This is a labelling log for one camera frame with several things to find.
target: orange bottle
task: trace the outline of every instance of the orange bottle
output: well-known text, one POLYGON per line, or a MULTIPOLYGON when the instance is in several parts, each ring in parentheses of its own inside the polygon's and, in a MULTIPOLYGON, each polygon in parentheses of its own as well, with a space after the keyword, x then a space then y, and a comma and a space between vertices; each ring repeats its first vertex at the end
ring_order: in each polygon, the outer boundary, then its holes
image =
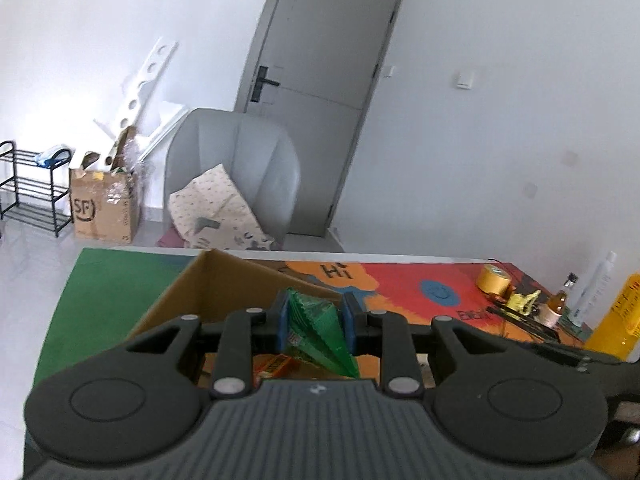
POLYGON ((624 360, 640 338, 640 272, 626 280, 609 313, 584 345, 624 360))

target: tape roll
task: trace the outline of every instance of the tape roll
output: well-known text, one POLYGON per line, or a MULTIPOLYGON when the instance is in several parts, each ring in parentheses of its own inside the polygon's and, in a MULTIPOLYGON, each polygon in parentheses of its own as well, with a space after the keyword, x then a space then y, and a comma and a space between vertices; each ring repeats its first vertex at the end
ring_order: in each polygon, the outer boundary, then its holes
POLYGON ((511 277, 508 273, 491 264, 484 264, 476 281, 478 288, 485 294, 497 294, 498 296, 506 292, 510 283, 511 277))

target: door handle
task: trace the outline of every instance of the door handle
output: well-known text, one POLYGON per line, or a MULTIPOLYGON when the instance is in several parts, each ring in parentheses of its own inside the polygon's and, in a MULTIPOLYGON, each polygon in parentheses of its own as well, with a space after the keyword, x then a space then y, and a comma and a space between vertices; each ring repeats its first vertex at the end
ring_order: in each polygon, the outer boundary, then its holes
POLYGON ((272 85, 272 86, 280 86, 278 81, 274 81, 273 79, 267 79, 267 71, 269 69, 265 66, 260 66, 258 68, 258 75, 255 78, 254 91, 251 93, 251 102, 259 103, 260 97, 262 96, 262 88, 264 85, 272 85))

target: green snack bag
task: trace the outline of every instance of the green snack bag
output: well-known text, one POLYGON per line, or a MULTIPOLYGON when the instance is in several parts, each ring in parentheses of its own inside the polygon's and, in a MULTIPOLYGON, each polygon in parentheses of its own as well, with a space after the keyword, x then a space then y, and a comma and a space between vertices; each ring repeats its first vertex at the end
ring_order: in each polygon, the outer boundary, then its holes
POLYGON ((288 292, 289 347, 286 353, 335 374, 359 378, 358 364, 347 350, 335 305, 292 288, 288 292))

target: floor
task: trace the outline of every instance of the floor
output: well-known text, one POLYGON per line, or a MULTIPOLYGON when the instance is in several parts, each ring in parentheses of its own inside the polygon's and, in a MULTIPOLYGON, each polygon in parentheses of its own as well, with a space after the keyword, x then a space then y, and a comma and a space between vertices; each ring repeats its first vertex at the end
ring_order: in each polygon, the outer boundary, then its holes
MULTIPOLYGON (((82 248, 110 245, 79 240, 69 228, 57 239, 15 221, 0 228, 0 480, 12 480, 22 474, 22 406, 58 298, 82 248)), ((162 231, 143 222, 133 244, 153 247, 162 231)), ((284 250, 343 252, 333 240, 299 235, 284 250)))

